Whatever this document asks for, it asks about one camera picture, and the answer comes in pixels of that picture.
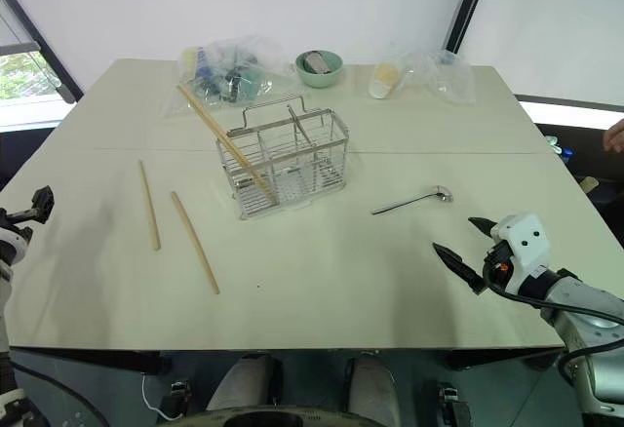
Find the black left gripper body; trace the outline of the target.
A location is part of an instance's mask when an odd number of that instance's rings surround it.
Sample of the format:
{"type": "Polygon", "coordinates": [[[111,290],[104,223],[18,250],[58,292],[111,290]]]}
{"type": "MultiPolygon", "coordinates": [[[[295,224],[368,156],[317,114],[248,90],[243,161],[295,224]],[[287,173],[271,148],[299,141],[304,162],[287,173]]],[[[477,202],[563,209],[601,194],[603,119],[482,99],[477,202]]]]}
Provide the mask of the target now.
{"type": "Polygon", "coordinates": [[[6,209],[0,209],[1,226],[14,227],[17,224],[27,222],[35,216],[34,209],[27,209],[15,213],[8,213],[6,209]]]}

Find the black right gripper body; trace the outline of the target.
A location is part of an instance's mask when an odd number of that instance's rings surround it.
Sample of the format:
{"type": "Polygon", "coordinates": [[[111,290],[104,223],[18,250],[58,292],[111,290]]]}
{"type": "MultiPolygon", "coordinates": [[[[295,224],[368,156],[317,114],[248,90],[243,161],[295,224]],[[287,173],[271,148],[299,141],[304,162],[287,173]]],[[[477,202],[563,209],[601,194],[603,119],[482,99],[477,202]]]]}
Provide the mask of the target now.
{"type": "Polygon", "coordinates": [[[486,253],[483,279],[487,288],[499,295],[506,293],[506,286],[513,275],[513,253],[506,240],[492,246],[486,253]]]}

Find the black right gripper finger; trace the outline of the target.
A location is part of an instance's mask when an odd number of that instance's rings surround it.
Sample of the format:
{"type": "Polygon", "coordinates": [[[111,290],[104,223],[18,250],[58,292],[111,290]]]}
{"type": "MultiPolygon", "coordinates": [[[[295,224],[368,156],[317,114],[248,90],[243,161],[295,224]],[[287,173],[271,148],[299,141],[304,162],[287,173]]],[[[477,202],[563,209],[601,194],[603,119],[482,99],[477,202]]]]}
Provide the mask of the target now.
{"type": "Polygon", "coordinates": [[[496,222],[484,217],[476,216],[469,217],[468,221],[487,237],[494,238],[494,228],[497,225],[496,222]]]}
{"type": "Polygon", "coordinates": [[[437,243],[433,243],[432,247],[447,269],[467,284],[474,294],[480,294],[486,289],[484,279],[470,266],[465,264],[461,256],[437,243]]]}

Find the person's bare hand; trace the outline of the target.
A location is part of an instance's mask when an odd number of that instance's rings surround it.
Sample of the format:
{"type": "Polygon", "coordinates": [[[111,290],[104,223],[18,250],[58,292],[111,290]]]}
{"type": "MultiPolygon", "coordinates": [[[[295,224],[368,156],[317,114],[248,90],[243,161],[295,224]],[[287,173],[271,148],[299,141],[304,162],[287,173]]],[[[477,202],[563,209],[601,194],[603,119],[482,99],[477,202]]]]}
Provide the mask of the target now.
{"type": "Polygon", "coordinates": [[[603,148],[605,152],[622,153],[624,150],[624,119],[620,119],[604,131],[603,148]]]}

